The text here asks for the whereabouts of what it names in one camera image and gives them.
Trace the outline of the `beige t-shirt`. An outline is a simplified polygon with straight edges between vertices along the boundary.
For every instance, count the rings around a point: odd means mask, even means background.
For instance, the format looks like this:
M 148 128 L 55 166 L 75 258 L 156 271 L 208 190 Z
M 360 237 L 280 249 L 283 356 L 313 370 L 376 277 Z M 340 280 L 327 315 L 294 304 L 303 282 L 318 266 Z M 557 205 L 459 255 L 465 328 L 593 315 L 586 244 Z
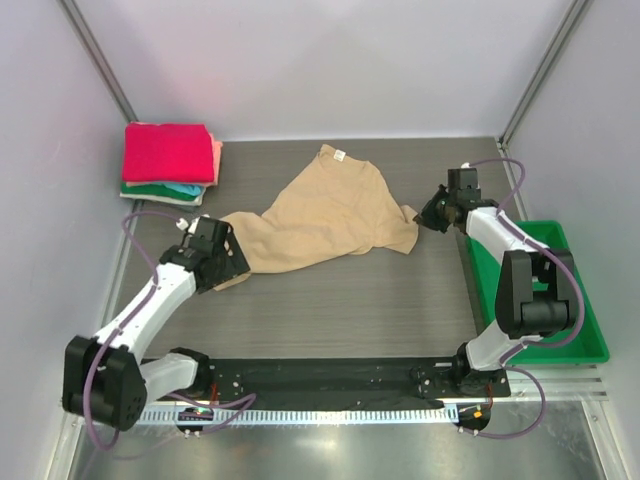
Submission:
M 222 218 L 257 274 L 280 274 L 373 248 L 409 254 L 417 212 L 399 205 L 380 170 L 324 144 L 315 158 L 258 215 Z

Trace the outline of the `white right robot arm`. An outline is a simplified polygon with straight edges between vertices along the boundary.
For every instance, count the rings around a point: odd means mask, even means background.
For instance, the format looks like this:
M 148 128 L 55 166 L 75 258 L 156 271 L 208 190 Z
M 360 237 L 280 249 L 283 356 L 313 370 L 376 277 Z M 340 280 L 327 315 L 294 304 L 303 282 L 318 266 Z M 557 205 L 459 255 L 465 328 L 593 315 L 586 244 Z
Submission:
M 526 234 L 501 204 L 482 197 L 477 169 L 448 171 L 414 221 L 444 233 L 454 226 L 483 245 L 500 265 L 495 319 L 452 358 L 450 380 L 460 394 L 482 389 L 524 348 L 558 348 L 580 332 L 585 302 L 568 249 L 552 249 Z

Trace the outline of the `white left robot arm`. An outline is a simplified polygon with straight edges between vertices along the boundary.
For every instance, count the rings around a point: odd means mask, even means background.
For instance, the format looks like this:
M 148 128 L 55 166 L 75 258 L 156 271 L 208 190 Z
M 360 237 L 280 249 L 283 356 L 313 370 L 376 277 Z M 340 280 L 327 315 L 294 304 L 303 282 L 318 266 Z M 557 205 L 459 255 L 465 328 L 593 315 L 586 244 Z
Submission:
M 198 400 L 210 392 L 207 355 L 177 347 L 158 360 L 143 358 L 183 303 L 234 282 L 250 267 L 230 223 L 200 216 L 177 226 L 180 243 L 148 262 L 151 277 L 130 303 L 93 336 L 75 336 L 66 346 L 66 412 L 127 431 L 150 402 L 173 393 Z

